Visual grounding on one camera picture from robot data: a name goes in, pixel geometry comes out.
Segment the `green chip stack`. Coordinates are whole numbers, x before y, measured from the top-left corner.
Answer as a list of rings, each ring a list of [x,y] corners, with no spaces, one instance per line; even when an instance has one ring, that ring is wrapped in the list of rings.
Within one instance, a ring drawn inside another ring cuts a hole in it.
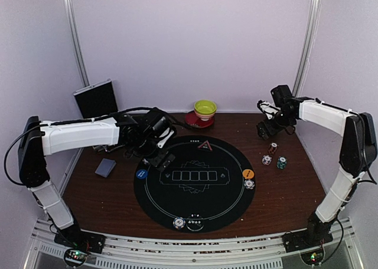
[[[285,169],[287,164],[288,164],[288,160],[287,160],[286,157],[284,157],[284,156],[278,157],[278,161],[277,161],[277,164],[276,164],[278,169]]]

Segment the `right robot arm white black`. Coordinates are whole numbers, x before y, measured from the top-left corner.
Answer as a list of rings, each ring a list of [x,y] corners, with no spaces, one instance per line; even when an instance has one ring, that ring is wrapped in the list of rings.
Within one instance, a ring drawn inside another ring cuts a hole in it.
[[[377,139],[370,113],[356,113],[321,101],[295,97],[287,85],[271,90],[273,103],[259,100],[258,109],[266,118],[258,123],[258,136],[264,140],[295,127],[298,120],[324,127],[342,137],[335,181],[317,209],[308,218],[300,238],[306,245],[318,245],[330,232],[340,211],[349,203],[363,176],[377,158]]]

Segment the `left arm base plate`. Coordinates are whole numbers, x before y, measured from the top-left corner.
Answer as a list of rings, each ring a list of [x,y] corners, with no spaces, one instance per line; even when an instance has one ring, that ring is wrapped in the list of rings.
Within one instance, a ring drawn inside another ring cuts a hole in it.
[[[56,244],[97,254],[102,253],[105,240],[106,237],[102,234],[82,230],[69,231],[68,229],[58,230],[58,233],[54,237]]]

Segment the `orange round blind button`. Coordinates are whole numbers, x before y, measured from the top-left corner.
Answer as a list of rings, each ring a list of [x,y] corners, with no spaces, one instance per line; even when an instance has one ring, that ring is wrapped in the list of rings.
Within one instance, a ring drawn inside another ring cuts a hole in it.
[[[253,179],[255,177],[255,173],[251,169],[243,170],[242,175],[245,179]]]

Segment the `white blue chip stack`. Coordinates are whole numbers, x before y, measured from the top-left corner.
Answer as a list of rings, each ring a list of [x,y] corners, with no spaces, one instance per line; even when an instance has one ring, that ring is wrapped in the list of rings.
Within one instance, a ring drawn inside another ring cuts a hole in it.
[[[272,157],[271,157],[271,156],[269,156],[269,155],[264,155],[264,156],[262,157],[262,163],[263,163],[264,165],[270,165],[271,162],[272,162]]]

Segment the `blue round blind button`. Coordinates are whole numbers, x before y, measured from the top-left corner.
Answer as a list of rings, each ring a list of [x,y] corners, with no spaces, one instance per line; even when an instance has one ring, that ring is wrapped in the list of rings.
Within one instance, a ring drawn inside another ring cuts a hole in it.
[[[146,169],[139,169],[135,175],[138,179],[145,179],[148,176],[148,171]]]

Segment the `red black triangle dealer marker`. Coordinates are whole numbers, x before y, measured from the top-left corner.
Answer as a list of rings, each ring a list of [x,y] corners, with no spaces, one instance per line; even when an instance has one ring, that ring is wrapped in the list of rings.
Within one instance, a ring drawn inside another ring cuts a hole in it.
[[[197,147],[198,150],[204,150],[204,151],[209,151],[209,152],[212,152],[212,147],[210,145],[210,142],[208,140],[206,140],[205,142],[203,142],[201,145],[199,145]]]

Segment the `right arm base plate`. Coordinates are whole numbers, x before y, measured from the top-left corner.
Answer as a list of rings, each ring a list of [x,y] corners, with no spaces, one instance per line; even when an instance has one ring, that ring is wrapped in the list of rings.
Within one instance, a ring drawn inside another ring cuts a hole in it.
[[[311,240],[308,237],[307,230],[297,232],[286,232],[282,236],[282,242],[286,252],[306,250],[312,247],[319,247],[323,243],[333,241],[333,236],[326,233],[324,236],[315,237]]]

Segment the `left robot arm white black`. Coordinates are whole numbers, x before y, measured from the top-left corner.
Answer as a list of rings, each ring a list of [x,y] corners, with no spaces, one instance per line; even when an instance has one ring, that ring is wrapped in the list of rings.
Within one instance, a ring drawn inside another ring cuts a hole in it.
[[[141,111],[142,114],[134,116],[124,110],[65,121],[41,121],[37,116],[28,119],[19,139],[20,182],[40,203],[71,247],[81,247],[85,236],[49,174],[57,170],[50,164],[59,153],[91,146],[120,146],[147,165],[165,170],[174,160],[174,155],[164,146],[177,132],[176,118],[157,107],[143,107]]]

